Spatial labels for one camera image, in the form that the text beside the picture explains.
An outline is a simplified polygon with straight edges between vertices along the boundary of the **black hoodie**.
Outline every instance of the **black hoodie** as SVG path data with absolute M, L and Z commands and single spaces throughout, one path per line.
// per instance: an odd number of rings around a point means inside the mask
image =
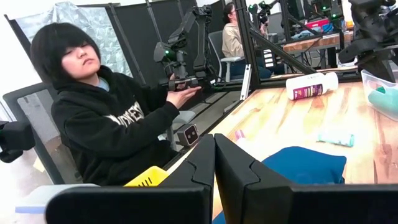
M 177 155 L 158 140 L 178 116 L 167 90 L 143 88 L 102 66 L 109 91 L 80 82 L 54 83 L 52 117 L 83 181 L 124 185 L 150 166 L 163 167 Z

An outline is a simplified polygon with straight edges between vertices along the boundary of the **wooden table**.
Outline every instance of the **wooden table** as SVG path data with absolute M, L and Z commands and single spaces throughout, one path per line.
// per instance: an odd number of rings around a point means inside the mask
M 350 42 L 351 39 L 353 38 L 353 32 L 346 33 L 344 35 L 344 40 L 345 42 Z M 309 47 L 320 47 L 320 46 L 327 46 L 327 45 L 333 45 L 333 44 L 339 44 L 340 43 L 340 37 L 339 35 L 332 34 L 330 36 L 324 36 L 319 38 L 314 38 L 311 40 L 303 40 L 291 44 L 286 44 L 284 45 L 284 51 L 286 52 L 291 52 L 291 51 L 296 51 L 296 50 L 305 50 Z
M 352 132 L 354 147 L 316 142 L 323 128 Z M 290 101 L 285 88 L 256 90 L 210 133 L 235 142 L 234 132 L 239 129 L 251 141 L 250 154 L 259 161 L 284 147 L 302 146 L 346 156 L 347 184 L 398 183 L 398 123 L 366 104 L 361 82 L 342 83 L 333 93 L 298 101 Z M 215 183 L 213 218 L 221 211 Z

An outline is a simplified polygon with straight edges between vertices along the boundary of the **person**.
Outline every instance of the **person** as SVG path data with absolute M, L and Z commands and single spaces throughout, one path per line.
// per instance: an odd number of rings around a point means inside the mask
M 200 87 L 178 92 L 142 87 L 101 65 L 94 40 L 68 23 L 41 28 L 30 57 L 58 92 L 51 114 L 83 182 L 124 185 L 178 154 L 158 136 Z
M 233 2 L 228 3 L 224 7 L 223 22 L 225 23 L 223 29 L 223 46 L 222 50 L 225 57 L 244 57 L 241 36 L 238 27 L 238 18 L 236 17 L 235 5 Z M 267 35 L 265 24 L 261 24 L 260 31 L 263 35 Z M 262 57 L 256 57 L 257 69 L 260 78 L 269 78 L 274 72 L 276 75 L 284 74 L 285 68 L 283 64 L 276 67 L 265 68 Z M 246 67 L 246 61 L 240 60 L 231 64 L 231 79 L 242 78 Z

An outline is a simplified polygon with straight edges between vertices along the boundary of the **black hair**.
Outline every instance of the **black hair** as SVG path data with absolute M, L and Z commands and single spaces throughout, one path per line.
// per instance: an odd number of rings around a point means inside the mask
M 224 7 L 224 12 L 223 12 L 223 22 L 225 24 L 229 24 L 231 21 L 229 20 L 228 15 L 231 13 L 232 9 L 234 8 L 234 3 L 230 2 Z
M 42 27 L 30 46 L 30 60 L 45 82 L 73 80 L 62 67 L 62 57 L 68 47 L 92 46 L 101 59 L 94 40 L 80 28 L 69 23 L 53 23 Z

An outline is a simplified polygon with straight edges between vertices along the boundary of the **blue cushion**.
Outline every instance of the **blue cushion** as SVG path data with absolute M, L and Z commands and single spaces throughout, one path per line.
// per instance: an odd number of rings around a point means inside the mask
M 315 152 L 303 147 L 286 147 L 263 160 L 263 164 L 296 184 L 343 184 L 347 158 Z M 213 224 L 224 224 L 221 212 Z

